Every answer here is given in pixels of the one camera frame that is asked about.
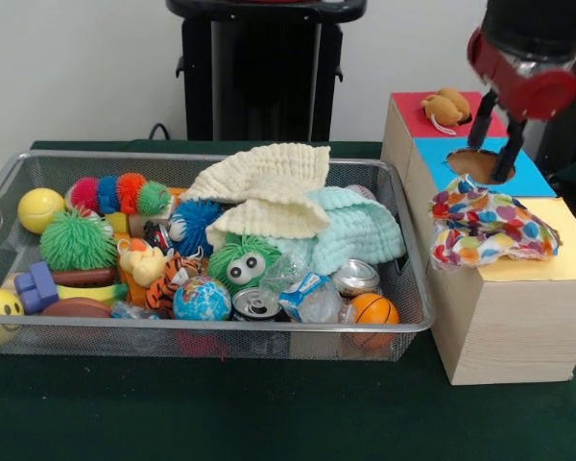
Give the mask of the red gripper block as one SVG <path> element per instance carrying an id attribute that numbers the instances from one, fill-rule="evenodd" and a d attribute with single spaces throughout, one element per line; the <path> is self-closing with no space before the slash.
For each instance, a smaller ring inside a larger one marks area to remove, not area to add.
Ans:
<path id="1" fill-rule="evenodd" d="M 473 116 L 469 148 L 480 150 L 483 146 L 497 104 L 513 117 L 508 120 L 508 139 L 497 154 L 493 168 L 493 181 L 504 183 L 522 148 L 526 119 L 549 120 L 574 100 L 573 62 L 526 61 L 495 48 L 479 29 L 469 39 L 467 55 L 474 72 L 491 87 Z"/>

